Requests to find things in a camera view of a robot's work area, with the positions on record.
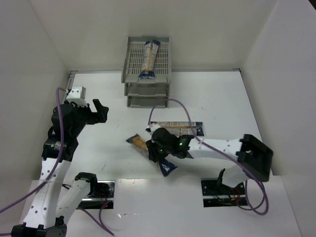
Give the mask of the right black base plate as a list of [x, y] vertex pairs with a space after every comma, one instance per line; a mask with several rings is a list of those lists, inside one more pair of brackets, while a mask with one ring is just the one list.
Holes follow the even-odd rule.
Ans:
[[217, 179], [201, 179], [203, 207], [247, 206], [244, 183], [235, 188], [218, 186]]

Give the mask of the spaghetti bag blue ends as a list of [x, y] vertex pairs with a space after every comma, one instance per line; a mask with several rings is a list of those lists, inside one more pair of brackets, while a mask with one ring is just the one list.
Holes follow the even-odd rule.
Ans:
[[135, 134], [127, 138], [126, 142], [132, 145], [143, 157], [153, 162], [164, 177], [167, 177], [171, 172], [178, 168], [178, 166], [165, 158], [165, 153], [161, 149], [157, 152], [153, 150], [153, 148], [157, 148], [155, 143], [153, 143], [153, 147], [148, 148], [148, 145], [151, 145], [151, 140], [145, 141], [139, 134]]

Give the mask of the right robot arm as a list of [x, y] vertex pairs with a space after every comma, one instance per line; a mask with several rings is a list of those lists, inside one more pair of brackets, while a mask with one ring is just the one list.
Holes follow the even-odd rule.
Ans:
[[179, 159], [216, 158], [234, 164], [220, 171], [219, 185], [235, 188], [249, 179], [259, 184], [270, 179], [274, 152], [251, 134], [233, 140], [201, 139], [190, 134], [177, 137], [156, 123], [146, 131], [151, 136], [146, 142], [149, 159], [159, 163], [163, 170], [171, 170], [165, 159], [168, 155]]

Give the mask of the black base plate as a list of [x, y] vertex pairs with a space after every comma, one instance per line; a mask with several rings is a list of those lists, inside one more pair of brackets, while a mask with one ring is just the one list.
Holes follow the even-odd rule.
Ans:
[[84, 197], [79, 204], [83, 209], [113, 209], [114, 207], [114, 181], [98, 181], [96, 191]]
[[244, 183], [235, 188], [218, 186], [217, 179], [201, 179], [203, 207], [247, 206]]

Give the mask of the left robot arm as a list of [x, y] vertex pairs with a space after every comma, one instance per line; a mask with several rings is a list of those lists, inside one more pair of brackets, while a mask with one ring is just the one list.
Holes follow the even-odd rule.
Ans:
[[108, 107], [93, 99], [96, 108], [65, 102], [54, 108], [52, 127], [43, 145], [39, 186], [23, 222], [12, 228], [12, 237], [64, 237], [67, 223], [81, 200], [93, 194], [97, 176], [80, 172], [63, 198], [59, 198], [62, 184], [78, 147], [77, 137], [86, 125], [105, 123]]

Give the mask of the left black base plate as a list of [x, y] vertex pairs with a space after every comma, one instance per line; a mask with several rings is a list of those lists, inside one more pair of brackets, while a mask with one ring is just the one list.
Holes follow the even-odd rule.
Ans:
[[83, 209], [113, 209], [114, 207], [114, 181], [98, 181], [96, 191], [84, 197], [79, 204]]

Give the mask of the grey stacked tray shelf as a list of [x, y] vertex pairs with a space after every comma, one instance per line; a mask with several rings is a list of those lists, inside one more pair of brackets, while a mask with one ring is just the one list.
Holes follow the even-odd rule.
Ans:
[[121, 83], [129, 108], [167, 108], [171, 83], [170, 37], [128, 36]]

